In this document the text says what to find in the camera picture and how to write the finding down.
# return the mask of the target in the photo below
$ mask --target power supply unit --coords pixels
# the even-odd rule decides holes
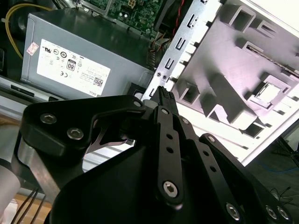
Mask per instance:
[[[29,14],[21,80],[67,99],[146,88],[149,40],[83,9]]]

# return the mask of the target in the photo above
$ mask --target white label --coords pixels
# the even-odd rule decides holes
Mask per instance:
[[[96,97],[103,92],[110,68],[42,39],[37,73]]]
[[[33,56],[38,48],[39,46],[36,43],[32,42],[26,51],[28,54]]]

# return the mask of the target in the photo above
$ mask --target motherboard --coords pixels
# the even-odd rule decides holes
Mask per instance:
[[[154,22],[163,0],[112,0],[108,17],[119,20],[148,36],[156,35]],[[87,0],[105,10],[109,0]]]

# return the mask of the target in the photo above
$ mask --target qr code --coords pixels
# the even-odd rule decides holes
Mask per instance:
[[[101,80],[100,78],[94,78],[94,80],[93,80],[93,84],[94,85],[97,85],[98,87],[102,87],[102,85],[103,85],[103,80]]]

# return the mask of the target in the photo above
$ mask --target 80 plus logo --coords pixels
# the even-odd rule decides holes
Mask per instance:
[[[68,70],[74,71],[74,70],[75,70],[75,67],[76,67],[76,62],[73,61],[73,60],[71,60],[71,59],[69,59],[69,60],[67,61],[66,68],[67,68]]]

